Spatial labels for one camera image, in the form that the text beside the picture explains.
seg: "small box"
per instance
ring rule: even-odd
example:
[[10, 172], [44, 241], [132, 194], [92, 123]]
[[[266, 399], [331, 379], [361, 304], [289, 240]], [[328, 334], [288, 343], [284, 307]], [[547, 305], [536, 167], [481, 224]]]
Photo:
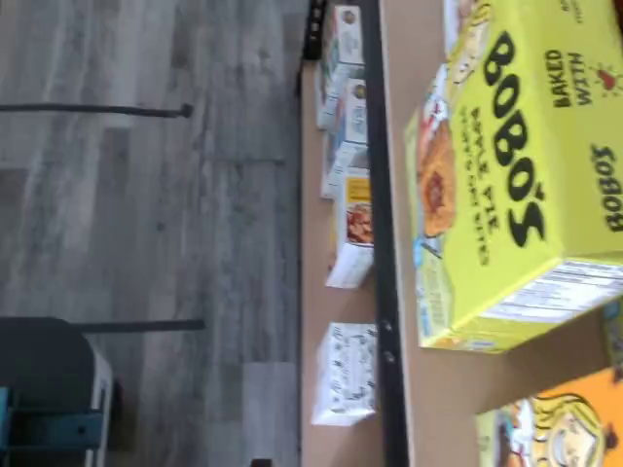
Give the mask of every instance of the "small box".
[[365, 168], [347, 168], [333, 206], [332, 259], [327, 287], [355, 289], [374, 261], [370, 177]]
[[621, 467], [621, 401], [610, 368], [480, 414], [479, 465]]
[[338, 99], [348, 78], [363, 77], [363, 42], [359, 7], [336, 5], [325, 21], [323, 57], [316, 65], [316, 123], [335, 123]]
[[377, 329], [331, 323], [317, 355], [311, 423], [349, 426], [375, 412]]
[[446, 56], [455, 47], [463, 26], [479, 0], [444, 0], [444, 39]]
[[335, 133], [325, 131], [322, 160], [322, 197], [335, 198], [345, 168], [368, 168], [366, 85], [348, 79], [338, 101]]
[[478, 2], [407, 127], [424, 347], [497, 353], [623, 293], [623, 48], [611, 0], [581, 13]]

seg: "vinyl plank flooring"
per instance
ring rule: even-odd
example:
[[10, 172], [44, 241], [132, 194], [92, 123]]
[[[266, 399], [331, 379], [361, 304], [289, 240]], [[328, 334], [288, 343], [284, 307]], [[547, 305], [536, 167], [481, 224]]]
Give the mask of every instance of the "vinyl plank flooring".
[[195, 113], [0, 114], [0, 315], [203, 319], [89, 336], [123, 388], [108, 465], [298, 465], [307, 0], [2, 3], [0, 101]]
[[244, 462], [266, 458], [273, 459], [275, 467], [296, 463], [298, 409], [284, 401], [295, 400], [297, 378], [296, 366], [290, 363], [244, 365]]

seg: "cereal box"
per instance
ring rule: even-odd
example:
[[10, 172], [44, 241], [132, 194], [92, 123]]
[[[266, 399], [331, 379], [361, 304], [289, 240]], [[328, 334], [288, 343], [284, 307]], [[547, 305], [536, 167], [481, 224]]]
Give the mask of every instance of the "cereal box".
[[444, 38], [446, 55], [457, 43], [460, 31], [479, 0], [444, 0]]
[[365, 168], [347, 168], [334, 202], [331, 244], [334, 261], [326, 285], [359, 287], [374, 261], [370, 178]]
[[361, 12], [352, 5], [336, 5], [327, 15], [323, 57], [315, 70], [316, 123], [322, 129], [335, 123], [338, 99], [348, 78], [363, 77]]
[[348, 79], [338, 101], [335, 135], [332, 130], [325, 133], [322, 196], [334, 198], [346, 167], [368, 167], [365, 81]]
[[605, 349], [610, 365], [615, 369], [617, 377], [623, 378], [623, 312], [621, 301], [615, 300], [604, 306]]
[[311, 423], [348, 426], [376, 404], [377, 328], [331, 323], [318, 350], [318, 382]]
[[480, 467], [620, 467], [623, 383], [612, 369], [478, 415]]

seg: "yellow cereal box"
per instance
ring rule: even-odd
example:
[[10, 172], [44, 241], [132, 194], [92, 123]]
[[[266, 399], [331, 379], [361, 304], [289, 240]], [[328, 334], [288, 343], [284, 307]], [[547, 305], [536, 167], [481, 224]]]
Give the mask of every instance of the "yellow cereal box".
[[478, 2], [405, 141], [422, 345], [500, 352], [623, 293], [611, 0]]

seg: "cartoon character illustration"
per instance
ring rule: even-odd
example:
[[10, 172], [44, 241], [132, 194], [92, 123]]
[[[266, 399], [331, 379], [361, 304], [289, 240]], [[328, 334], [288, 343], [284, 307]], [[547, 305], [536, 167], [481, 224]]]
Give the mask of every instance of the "cartoon character illustration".
[[476, 8], [450, 53], [445, 98], [451, 108], [457, 101], [463, 83], [474, 72], [487, 48], [492, 10], [489, 3], [483, 3]]
[[575, 394], [524, 399], [506, 415], [501, 438], [510, 449], [500, 447], [499, 467], [599, 467], [615, 446], [614, 434]]

